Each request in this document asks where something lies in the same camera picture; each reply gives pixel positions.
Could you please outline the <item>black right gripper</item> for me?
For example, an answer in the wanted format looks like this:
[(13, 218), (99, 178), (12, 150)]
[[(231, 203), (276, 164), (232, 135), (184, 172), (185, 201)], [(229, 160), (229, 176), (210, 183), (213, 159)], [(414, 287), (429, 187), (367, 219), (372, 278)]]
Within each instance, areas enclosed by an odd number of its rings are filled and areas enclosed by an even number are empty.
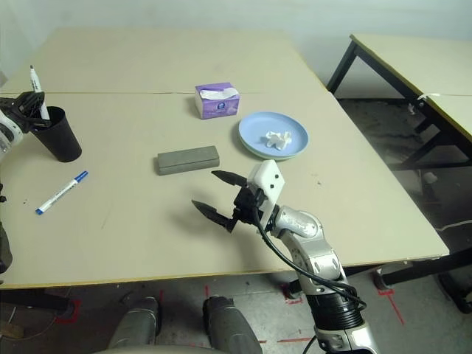
[(247, 187), (246, 177), (240, 176), (237, 173), (213, 170), (211, 174), (227, 184), (241, 188), (234, 200), (234, 219), (220, 214), (213, 206), (192, 200), (194, 207), (203, 216), (217, 225), (222, 226), (228, 232), (233, 231), (236, 221), (262, 220), (263, 213), (260, 211), (260, 207), (264, 202), (264, 192), (261, 188)]

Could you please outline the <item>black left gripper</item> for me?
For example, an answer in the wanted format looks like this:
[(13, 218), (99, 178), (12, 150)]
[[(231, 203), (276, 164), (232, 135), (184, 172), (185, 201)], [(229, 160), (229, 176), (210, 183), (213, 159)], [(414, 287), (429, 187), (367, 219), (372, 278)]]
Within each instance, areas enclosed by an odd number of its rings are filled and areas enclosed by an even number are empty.
[(23, 124), (25, 129), (44, 129), (50, 127), (50, 120), (41, 116), (44, 104), (43, 92), (23, 92), (15, 99), (1, 98), (1, 112), (16, 124)]

